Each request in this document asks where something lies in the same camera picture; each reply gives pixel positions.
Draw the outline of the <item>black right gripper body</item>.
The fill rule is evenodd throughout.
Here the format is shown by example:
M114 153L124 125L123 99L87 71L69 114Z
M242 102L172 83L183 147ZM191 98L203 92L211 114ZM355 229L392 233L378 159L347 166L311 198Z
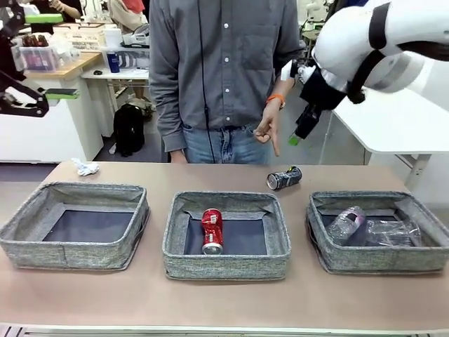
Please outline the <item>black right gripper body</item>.
M347 81L318 66L301 67L298 79L303 84L300 98L307 104L297 123L308 118L319 120L322 111L335 109L346 97Z

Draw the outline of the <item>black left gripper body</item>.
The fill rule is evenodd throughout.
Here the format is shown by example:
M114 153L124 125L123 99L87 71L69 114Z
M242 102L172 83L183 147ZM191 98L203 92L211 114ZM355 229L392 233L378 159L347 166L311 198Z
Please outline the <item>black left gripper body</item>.
M15 61L11 48L13 44L8 37L1 35L1 71L16 71Z

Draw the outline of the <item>person's left hand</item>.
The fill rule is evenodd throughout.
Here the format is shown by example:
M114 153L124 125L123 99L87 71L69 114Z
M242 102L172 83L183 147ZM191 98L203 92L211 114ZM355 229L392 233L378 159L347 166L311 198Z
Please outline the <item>person's left hand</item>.
M280 155L278 126L279 126L279 111L281 101L278 99L270 100L262 114L262 120L254 130L254 136L260 143L272 142L274 154L276 157Z

